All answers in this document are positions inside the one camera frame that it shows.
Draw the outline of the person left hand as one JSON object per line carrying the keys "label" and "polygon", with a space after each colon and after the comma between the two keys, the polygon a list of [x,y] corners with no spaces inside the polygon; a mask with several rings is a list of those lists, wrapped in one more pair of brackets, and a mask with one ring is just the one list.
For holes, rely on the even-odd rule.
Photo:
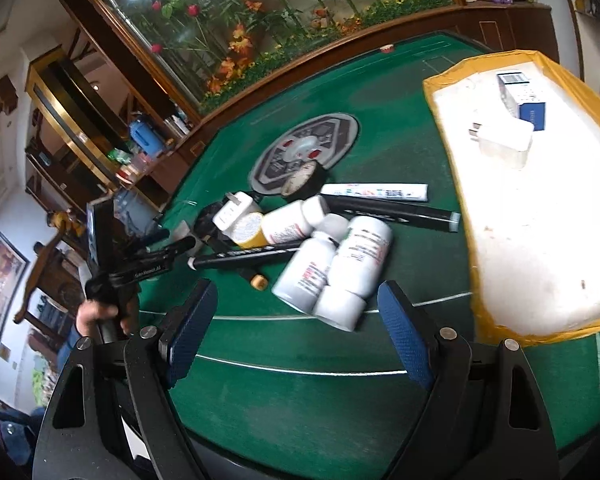
{"label": "person left hand", "polygon": [[[98,324],[114,320],[119,309],[109,304],[102,304],[96,300],[85,300],[79,306],[76,315],[76,331],[82,337],[95,338],[98,335]],[[138,298],[134,297],[123,308],[120,318],[120,327],[125,336],[131,336],[138,325]]]}

